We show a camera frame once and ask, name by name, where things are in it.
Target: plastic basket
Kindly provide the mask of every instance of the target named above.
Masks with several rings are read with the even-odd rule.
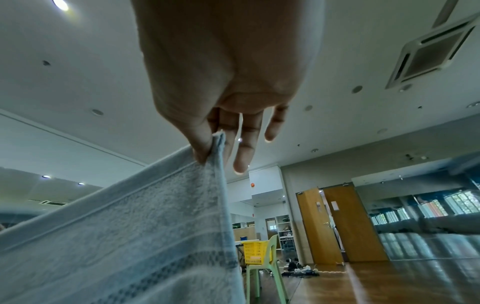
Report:
[[[245,255],[245,264],[261,265],[264,263],[265,253],[269,241],[246,241],[243,244],[243,253]],[[272,261],[272,252],[270,252],[270,262]]]

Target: chair backrest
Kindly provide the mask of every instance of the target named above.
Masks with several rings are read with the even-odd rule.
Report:
[[[268,240],[268,244],[266,246],[264,264],[273,264],[277,262],[277,239],[278,234],[272,235],[270,240]]]

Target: finger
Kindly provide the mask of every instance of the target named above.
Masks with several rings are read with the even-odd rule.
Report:
[[[197,126],[179,126],[177,128],[185,135],[193,148],[194,158],[201,164],[205,163],[212,149],[213,136],[207,119]]]
[[[265,141],[271,142],[280,133],[280,128],[285,122],[288,110],[288,104],[278,105],[273,109],[270,122],[265,130]]]
[[[235,172],[244,173],[248,169],[259,140],[263,116],[263,111],[252,115],[243,114],[240,135],[241,141],[238,145],[235,162],[233,163]]]
[[[219,108],[213,108],[206,118],[212,133],[215,133],[219,128],[219,112]]]
[[[227,112],[224,110],[219,111],[218,116],[218,131],[223,130],[225,132],[225,147],[223,148],[223,165],[225,166],[229,161],[230,155],[235,144],[235,137],[239,131],[239,119],[240,114]]]

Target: pinky finger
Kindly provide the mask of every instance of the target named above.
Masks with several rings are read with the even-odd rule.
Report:
[[[270,122],[265,130],[265,141],[271,142],[280,133],[280,128],[285,122],[289,109],[288,104],[275,106],[270,117]]]

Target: air vent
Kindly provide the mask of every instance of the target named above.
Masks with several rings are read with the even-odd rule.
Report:
[[[54,205],[54,206],[64,206],[67,203],[62,203],[62,202],[53,202],[51,200],[44,200],[40,202],[40,205]]]
[[[480,22],[480,13],[407,43],[386,89],[446,68]]]

